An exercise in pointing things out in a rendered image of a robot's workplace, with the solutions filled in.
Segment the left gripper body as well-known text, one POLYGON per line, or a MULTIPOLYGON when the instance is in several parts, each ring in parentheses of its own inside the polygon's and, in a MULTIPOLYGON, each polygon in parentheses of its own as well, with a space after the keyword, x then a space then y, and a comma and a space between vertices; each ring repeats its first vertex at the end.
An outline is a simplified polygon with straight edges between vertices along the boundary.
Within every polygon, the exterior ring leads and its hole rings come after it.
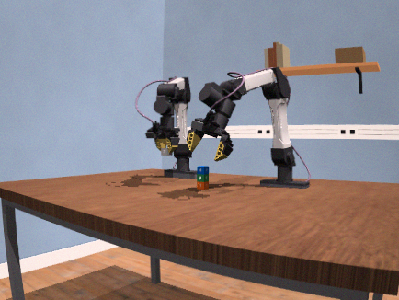
POLYGON ((222 114, 219 114, 219 113, 216 113, 216 112, 214 112, 213 115, 215 115, 214 121, 220 125, 220 128, 216 127, 216 126, 213 126, 208 131, 200 131, 200 130, 191 128, 191 130, 188 130, 188 135, 191 132, 194 132, 201 139, 203 138, 204 134, 207 134, 207 135, 212 136, 214 138, 217 138, 218 136, 220 136, 221 137, 220 141, 222 141, 222 143, 224 145, 224 148, 222 150, 222 154, 225 154, 226 156, 228 156, 233 151, 232 147, 234 146, 232 144, 232 140, 230 138, 230 134, 225 130, 229 119, 226 118, 225 116, 223 116, 222 114))

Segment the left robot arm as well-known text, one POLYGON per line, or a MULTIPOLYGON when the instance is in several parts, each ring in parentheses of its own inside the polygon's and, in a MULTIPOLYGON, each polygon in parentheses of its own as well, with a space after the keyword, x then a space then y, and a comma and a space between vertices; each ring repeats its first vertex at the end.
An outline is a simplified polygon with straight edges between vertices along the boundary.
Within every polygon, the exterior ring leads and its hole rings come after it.
MULTIPOLYGON (((199 93, 199 100, 211 108, 215 102, 229 96, 230 93, 237 89, 242 80, 243 78, 239 77, 222 82, 220 85, 215 82, 206 83, 199 93)), ((233 101, 241 100, 241 97, 247 92, 259 87, 262 87, 263 95, 270 106, 273 127, 273 148, 270 148, 271 159, 275 163, 274 166, 278 167, 278 179, 260 180, 260 183, 291 186, 310 185, 308 181, 304 183, 303 181, 293 181, 292 179, 292 167, 295 167, 296 163, 287 122, 287 98, 290 94, 290 86, 279 67, 246 75, 244 84, 224 102, 218 103, 213 110, 227 118, 231 118, 235 107, 233 101), (275 83, 275 76, 277 83, 275 83)), ((220 125, 214 122, 214 118, 215 115, 213 115, 212 111, 211 115, 207 114, 205 119, 199 118, 192 121, 191 128, 200 131, 208 131, 213 126, 220 128, 220 125)))

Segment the green block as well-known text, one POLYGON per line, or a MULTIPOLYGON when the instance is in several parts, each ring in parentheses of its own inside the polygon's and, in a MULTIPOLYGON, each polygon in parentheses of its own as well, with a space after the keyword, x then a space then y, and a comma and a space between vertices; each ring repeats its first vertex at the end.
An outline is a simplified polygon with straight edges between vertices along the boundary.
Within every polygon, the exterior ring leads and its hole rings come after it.
POLYGON ((206 182, 209 181, 209 174, 197 174, 197 181, 206 182))

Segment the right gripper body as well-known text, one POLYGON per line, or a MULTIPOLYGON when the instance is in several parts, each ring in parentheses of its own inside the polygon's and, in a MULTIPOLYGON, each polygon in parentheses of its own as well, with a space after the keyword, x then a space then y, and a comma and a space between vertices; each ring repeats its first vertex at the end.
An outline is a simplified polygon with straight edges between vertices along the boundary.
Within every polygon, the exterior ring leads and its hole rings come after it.
MULTIPOLYGON (((156 139, 169 139, 171 146, 178 146, 180 138, 178 137, 180 128, 174 128, 174 117, 160 117, 160 126, 168 126, 168 128, 162 128, 161 134, 154 138, 155 144, 156 139)), ((156 144, 157 146, 157 144, 156 144)))

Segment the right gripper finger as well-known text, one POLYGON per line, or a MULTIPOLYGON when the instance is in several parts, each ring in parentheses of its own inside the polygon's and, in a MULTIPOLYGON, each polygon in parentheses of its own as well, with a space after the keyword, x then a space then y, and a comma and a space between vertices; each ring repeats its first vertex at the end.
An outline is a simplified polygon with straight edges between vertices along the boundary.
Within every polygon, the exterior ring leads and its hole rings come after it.
POLYGON ((172 153, 175 149, 177 149, 177 146, 171 146, 170 140, 167 138, 166 138, 166 143, 167 143, 167 148, 168 148, 169 153, 172 153))
POLYGON ((157 144, 157 148, 161 151, 161 148, 166 148, 166 139, 158 139, 157 138, 156 139, 156 144, 157 144))

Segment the orange block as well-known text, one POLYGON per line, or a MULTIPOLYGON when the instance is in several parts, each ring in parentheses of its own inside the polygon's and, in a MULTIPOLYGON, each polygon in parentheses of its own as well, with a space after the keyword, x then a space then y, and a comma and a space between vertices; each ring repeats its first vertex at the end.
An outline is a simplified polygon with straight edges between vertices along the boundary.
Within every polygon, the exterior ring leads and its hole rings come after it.
POLYGON ((206 182, 197 181, 197 189, 206 190, 208 188, 209 188, 209 182, 208 181, 206 181, 206 182))

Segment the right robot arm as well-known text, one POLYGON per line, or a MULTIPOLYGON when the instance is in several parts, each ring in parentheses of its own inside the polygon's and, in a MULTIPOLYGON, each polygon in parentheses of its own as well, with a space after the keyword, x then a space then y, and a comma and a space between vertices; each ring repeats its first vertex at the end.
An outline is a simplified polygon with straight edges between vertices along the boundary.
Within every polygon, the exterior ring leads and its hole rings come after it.
MULTIPOLYGON (((173 79, 175 78, 171 77, 169 78, 169 81, 173 79)), ((189 150, 187 144, 187 111, 188 103, 191 100, 189 80, 188 77, 181 77, 173 81, 176 81, 176 83, 162 83, 158 85, 156 102, 154 103, 154 111, 165 117, 174 116, 175 108, 177 128, 180 128, 180 132, 178 132, 178 137, 180 138, 180 140, 177 149, 174 150, 174 158, 178 158, 177 170, 166 169, 164 170, 164 172, 197 174, 196 170, 190 170, 189 168, 189 159, 192 158, 192 152, 189 150), (173 99, 176 99, 177 101, 173 101, 173 103, 172 101, 169 101, 173 99), (184 103, 177 104, 177 102, 184 103)), ((168 128, 168 126, 160 126, 159 122, 157 121, 154 122, 155 124, 153 124, 153 127, 147 130, 147 132, 145 133, 146 138, 156 138, 162 132, 162 130, 160 129, 168 128)))

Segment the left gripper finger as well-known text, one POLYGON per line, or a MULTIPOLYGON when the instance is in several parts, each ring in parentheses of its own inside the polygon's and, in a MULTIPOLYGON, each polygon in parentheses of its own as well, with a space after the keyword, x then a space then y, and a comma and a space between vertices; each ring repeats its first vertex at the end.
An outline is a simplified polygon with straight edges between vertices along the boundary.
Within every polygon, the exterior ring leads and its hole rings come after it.
POLYGON ((222 141, 220 141, 214 161, 220 161, 220 160, 223 160, 228 157, 225 154, 222 154, 223 148, 224 148, 224 145, 223 145, 222 141))
POLYGON ((199 144, 201 138, 198 137, 194 132, 191 132, 188 135, 188 140, 187 140, 187 144, 188 144, 188 148, 191 152, 194 151, 194 149, 197 147, 197 145, 199 144))

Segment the blue block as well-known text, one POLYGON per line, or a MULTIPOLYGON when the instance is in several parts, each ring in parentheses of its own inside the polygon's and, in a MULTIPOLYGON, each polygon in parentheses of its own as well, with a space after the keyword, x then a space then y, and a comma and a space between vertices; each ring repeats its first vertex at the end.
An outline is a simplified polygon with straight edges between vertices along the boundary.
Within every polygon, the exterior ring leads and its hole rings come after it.
POLYGON ((206 166, 199 166, 197 167, 197 174, 209 174, 209 167, 206 166))

